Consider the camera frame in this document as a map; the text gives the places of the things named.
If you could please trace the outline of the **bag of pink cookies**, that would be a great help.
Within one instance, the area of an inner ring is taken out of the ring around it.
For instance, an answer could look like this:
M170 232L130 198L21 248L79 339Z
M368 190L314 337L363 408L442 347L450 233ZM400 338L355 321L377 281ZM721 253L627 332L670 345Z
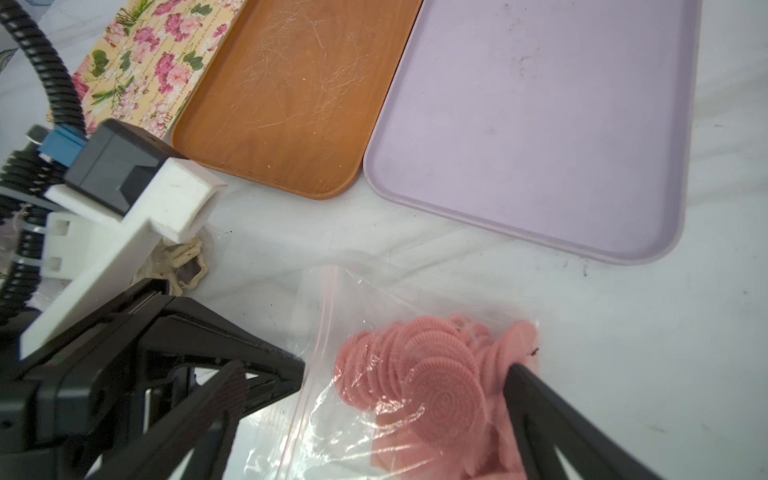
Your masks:
M521 479L503 397L539 365L513 305L329 265L238 287L217 308L296 355L295 394L242 420L229 479Z

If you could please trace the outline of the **brown wooden tray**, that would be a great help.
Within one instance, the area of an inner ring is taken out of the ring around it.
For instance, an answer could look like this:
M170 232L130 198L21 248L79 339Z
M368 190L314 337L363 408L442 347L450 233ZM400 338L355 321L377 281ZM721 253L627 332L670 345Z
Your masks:
M171 142L211 169L313 200L346 191L418 1L248 1Z

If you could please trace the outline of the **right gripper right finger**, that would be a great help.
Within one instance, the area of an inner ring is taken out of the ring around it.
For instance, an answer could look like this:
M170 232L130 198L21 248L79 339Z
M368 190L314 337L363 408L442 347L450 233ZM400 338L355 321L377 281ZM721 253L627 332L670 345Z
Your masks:
M567 474L560 456L583 479L658 477L525 366L510 367L503 395L529 479L565 479Z

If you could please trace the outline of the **bag of cream cookies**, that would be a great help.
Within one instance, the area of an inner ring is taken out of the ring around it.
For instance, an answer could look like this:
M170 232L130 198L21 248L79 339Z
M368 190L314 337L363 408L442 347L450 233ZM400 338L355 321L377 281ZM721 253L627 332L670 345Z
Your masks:
M208 227L202 227L194 237L183 243L162 238L139 267L131 284L145 279L163 280L168 283L171 295L188 295L209 273L214 240Z

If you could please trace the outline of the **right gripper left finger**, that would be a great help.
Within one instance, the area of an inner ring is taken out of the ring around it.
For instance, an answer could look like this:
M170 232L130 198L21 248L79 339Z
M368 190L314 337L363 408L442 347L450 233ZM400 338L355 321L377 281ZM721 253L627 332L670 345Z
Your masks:
M167 479L189 457L184 479L221 479L246 397L244 366L231 361L91 477Z

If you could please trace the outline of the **lilac plastic tray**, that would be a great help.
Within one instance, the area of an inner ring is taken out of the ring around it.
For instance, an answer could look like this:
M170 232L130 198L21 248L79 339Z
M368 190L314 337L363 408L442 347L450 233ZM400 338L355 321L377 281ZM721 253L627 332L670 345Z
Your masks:
M397 204L613 264L685 218L698 1L427 1L367 147Z

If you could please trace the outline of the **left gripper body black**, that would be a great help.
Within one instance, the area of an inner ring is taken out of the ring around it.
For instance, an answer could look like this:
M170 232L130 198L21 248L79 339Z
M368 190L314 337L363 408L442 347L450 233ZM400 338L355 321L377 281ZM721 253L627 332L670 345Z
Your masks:
M21 357L21 336L39 315L1 312L5 479L93 479L231 361L246 374L242 418L303 383L300 358L172 296L161 280L129 288Z

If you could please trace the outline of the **floral pattern tray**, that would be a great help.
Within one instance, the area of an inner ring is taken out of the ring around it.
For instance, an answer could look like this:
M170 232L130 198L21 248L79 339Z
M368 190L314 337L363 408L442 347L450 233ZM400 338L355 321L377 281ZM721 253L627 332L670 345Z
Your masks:
M164 137L245 4L126 2L72 75L86 134L116 119Z

